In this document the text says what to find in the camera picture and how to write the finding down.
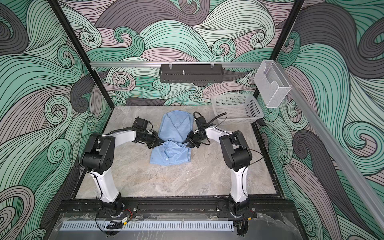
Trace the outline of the aluminium wall rail right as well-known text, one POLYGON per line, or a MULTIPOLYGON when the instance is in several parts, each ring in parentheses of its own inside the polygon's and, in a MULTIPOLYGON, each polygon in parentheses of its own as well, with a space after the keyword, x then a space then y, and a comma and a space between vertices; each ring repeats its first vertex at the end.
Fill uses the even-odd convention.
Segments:
POLYGON ((292 98, 302 110, 309 123, 323 142, 330 156, 336 161, 343 171, 358 196, 367 207, 371 216, 375 219, 378 226, 384 229, 384 203, 379 195, 372 188, 371 184, 357 169, 348 153, 333 136, 324 121, 319 117, 320 103, 317 102, 316 93, 309 80, 304 74, 300 74, 296 68, 284 69, 277 63, 280 71, 291 86, 290 93, 292 98))

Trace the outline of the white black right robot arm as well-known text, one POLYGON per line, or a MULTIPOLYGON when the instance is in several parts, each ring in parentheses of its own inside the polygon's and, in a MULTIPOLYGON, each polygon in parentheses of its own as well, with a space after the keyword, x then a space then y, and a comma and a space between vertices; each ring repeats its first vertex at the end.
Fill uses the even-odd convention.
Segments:
POLYGON ((220 144, 224 162, 231 173, 229 210, 236 218, 245 216, 250 205, 247 174, 253 155, 243 133, 220 129, 212 121, 207 122, 203 116, 195 118, 195 122, 197 130, 190 131, 184 143, 188 148, 199 148, 205 144, 205 140, 207 144, 211 140, 220 144))

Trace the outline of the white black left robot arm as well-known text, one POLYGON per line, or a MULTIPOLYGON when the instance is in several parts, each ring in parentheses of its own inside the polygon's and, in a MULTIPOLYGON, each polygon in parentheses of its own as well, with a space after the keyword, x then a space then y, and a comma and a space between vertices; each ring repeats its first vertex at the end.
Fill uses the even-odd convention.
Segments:
POLYGON ((131 127, 112 130, 107 134, 91 134, 85 146, 80 164, 94 178, 98 187, 98 200, 102 210, 112 217, 118 217, 124 210, 121 192, 117 189, 111 167, 115 149, 126 143, 140 143, 153 149, 165 141, 153 130, 148 130, 150 122, 137 117, 131 127))

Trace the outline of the black frame post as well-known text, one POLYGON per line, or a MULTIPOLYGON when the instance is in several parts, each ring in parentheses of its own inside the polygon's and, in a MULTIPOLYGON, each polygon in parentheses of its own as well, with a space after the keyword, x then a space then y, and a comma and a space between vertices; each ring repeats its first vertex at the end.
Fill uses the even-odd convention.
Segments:
POLYGON ((269 60, 278 60, 278 56, 283 50, 284 44, 288 40, 288 36, 294 26, 294 23, 304 6, 305 1, 264 1, 271 15, 278 19, 276 30, 280 29, 280 35, 276 40, 273 49, 257 50, 253 54, 254 61, 260 63, 262 60, 267 60, 267 54, 271 54, 269 60))
POLYGON ((89 72, 89 74, 90 74, 91 78, 93 79, 93 81, 95 82, 96 86, 99 88, 101 94, 103 95, 103 97, 106 100, 107 104, 109 105, 110 109, 114 110, 115 105, 114 105, 111 97, 109 96, 106 88, 104 87, 103 82, 102 82, 98 72, 92 69, 91 61, 90 61, 88 55, 86 54, 85 50, 83 49, 79 39, 76 37, 76 34, 75 34, 74 30, 72 29, 68 19, 66 18, 62 8, 60 7, 59 2, 53 1, 53 0, 48 0, 48 3, 50 5, 51 9, 53 10, 53 12, 55 13, 55 15, 56 15, 57 19, 59 20, 61 26, 63 27, 64 31, 66 32, 67 36, 69 37, 70 41, 74 45, 75 50, 79 54, 83 63, 85 64, 87 71, 89 72))

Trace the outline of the white plastic mesh basket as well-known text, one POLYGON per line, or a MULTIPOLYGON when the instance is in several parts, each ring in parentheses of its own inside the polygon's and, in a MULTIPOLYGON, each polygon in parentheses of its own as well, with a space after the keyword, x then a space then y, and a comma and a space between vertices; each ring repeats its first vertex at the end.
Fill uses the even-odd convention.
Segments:
POLYGON ((262 119, 264 113, 252 95, 229 94, 211 98, 217 121, 222 125, 251 124, 262 119))

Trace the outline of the black frame post left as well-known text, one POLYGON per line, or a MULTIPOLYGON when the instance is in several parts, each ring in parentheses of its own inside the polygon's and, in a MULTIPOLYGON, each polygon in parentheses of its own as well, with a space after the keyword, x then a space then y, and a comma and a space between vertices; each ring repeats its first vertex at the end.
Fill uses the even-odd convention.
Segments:
POLYGON ((89 72, 89 74, 90 74, 91 78, 93 79, 93 81, 95 82, 96 86, 99 88, 101 94, 103 95, 103 97, 106 100, 107 104, 109 105, 110 109, 114 110, 115 105, 114 105, 111 97, 109 96, 106 88, 104 87, 103 82, 102 82, 98 72, 92 69, 91 61, 90 61, 88 55, 86 54, 85 50, 83 49, 79 39, 76 37, 76 34, 75 34, 74 30, 72 29, 68 19, 66 18, 62 8, 60 7, 59 2, 53 1, 53 0, 48 0, 48 3, 50 5, 51 9, 53 10, 53 12, 55 13, 55 15, 56 15, 57 19, 59 20, 61 26, 63 27, 64 31, 66 32, 67 36, 69 37, 70 41, 74 45, 75 50, 79 54, 83 63, 85 64, 87 71, 89 72))

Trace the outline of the light blue long sleeve shirt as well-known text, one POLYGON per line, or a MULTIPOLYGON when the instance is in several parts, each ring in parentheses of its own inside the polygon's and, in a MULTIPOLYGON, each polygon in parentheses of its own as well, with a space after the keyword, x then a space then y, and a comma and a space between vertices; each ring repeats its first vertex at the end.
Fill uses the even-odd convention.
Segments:
POLYGON ((191 148, 184 141, 193 130, 193 115, 185 111, 165 113, 159 129, 164 142, 152 150, 150 163, 159 166, 177 166, 191 161, 191 148))

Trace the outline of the black frame post right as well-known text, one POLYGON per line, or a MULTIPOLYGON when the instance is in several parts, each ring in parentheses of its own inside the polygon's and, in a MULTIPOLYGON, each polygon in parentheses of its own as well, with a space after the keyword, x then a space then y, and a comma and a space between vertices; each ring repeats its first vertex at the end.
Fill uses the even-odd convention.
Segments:
POLYGON ((262 60, 267 60, 267 54, 271 54, 269 60, 278 60, 278 56, 283 50, 284 44, 288 40, 288 36, 294 26, 294 23, 304 6, 305 1, 264 1, 271 15, 278 19, 276 30, 280 29, 280 35, 276 40, 273 49, 257 50, 253 54, 254 61, 260 63, 262 60))

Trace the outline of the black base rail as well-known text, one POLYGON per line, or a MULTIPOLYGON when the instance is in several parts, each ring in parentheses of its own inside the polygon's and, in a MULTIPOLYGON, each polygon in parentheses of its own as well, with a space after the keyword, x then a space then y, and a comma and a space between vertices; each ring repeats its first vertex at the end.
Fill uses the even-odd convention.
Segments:
POLYGON ((242 203, 235 203, 229 196, 215 197, 161 197, 161 198, 122 198, 123 207, 114 210, 111 204, 100 200, 63 201, 55 217, 60 214, 95 216, 98 219, 140 219, 151 214, 203 214, 219 218, 255 218, 266 214, 273 218, 298 218, 292 201, 280 198, 250 196, 242 203))

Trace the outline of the aluminium wall rail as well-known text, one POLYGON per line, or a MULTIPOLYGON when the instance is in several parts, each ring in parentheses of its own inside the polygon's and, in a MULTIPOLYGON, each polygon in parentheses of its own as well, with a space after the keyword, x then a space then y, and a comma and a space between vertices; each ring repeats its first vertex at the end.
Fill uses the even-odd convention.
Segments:
POLYGON ((173 65, 222 65, 223 68, 241 68, 241 69, 254 69, 261 65, 261 62, 105 62, 97 61, 90 62, 92 68, 160 68, 161 65, 168 65, 170 68, 173 65))
POLYGON ((284 69, 277 63, 280 71, 291 86, 290 93, 292 98, 302 110, 309 123, 323 142, 330 156, 336 161, 343 171, 358 196, 367 207, 371 216, 375 219, 378 226, 384 229, 384 203, 379 195, 372 188, 371 184, 357 169, 348 153, 333 136, 324 121, 319 117, 320 103, 317 102, 316 93, 309 80, 304 74, 300 74, 296 68, 284 69))

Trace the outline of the aluminium wall rail back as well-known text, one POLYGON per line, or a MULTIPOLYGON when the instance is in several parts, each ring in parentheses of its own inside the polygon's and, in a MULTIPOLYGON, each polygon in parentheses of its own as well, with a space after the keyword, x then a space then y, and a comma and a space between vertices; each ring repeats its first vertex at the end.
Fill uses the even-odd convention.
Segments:
POLYGON ((223 68, 241 68, 241 69, 254 69, 261 65, 261 62, 105 62, 97 61, 90 62, 92 68, 160 68, 161 65, 168 65, 170 68, 173 65, 222 65, 223 68))

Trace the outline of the black perforated wall tray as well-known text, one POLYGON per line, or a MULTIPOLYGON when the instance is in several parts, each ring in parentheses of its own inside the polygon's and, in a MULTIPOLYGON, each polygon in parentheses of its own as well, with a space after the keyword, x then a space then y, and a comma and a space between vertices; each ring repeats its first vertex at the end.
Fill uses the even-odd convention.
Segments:
POLYGON ((208 83, 221 83, 224 79, 222 65, 161 65, 160 80, 163 83, 193 83, 204 86, 208 83))

